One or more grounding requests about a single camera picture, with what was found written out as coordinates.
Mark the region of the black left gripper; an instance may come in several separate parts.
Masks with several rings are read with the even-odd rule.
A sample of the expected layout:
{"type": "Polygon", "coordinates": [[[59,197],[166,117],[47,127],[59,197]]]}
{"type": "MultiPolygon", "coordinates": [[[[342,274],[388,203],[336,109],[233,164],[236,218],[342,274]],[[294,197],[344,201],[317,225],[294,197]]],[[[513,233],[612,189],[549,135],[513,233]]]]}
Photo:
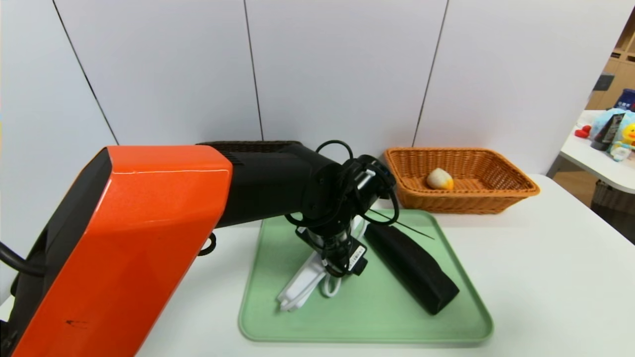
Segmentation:
{"type": "Polygon", "coordinates": [[[360,276],[368,263],[367,246],[359,241],[363,230],[364,225],[350,225],[336,235],[322,237],[308,228],[297,227],[295,234],[315,251],[312,260],[326,274],[360,276]]]}

